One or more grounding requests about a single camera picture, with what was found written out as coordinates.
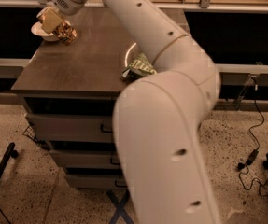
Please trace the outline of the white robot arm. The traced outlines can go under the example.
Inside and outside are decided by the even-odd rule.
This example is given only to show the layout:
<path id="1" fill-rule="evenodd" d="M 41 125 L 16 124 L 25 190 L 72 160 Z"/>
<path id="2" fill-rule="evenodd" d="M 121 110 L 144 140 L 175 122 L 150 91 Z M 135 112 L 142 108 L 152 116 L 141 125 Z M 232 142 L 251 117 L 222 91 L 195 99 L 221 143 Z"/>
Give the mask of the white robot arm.
<path id="1" fill-rule="evenodd" d="M 52 0 L 37 17 L 46 33 L 88 0 Z M 219 71 L 192 36 L 149 0 L 104 0 L 154 75 L 128 85 L 113 111 L 121 169 L 140 224 L 221 224 L 198 128 L 220 92 Z"/>

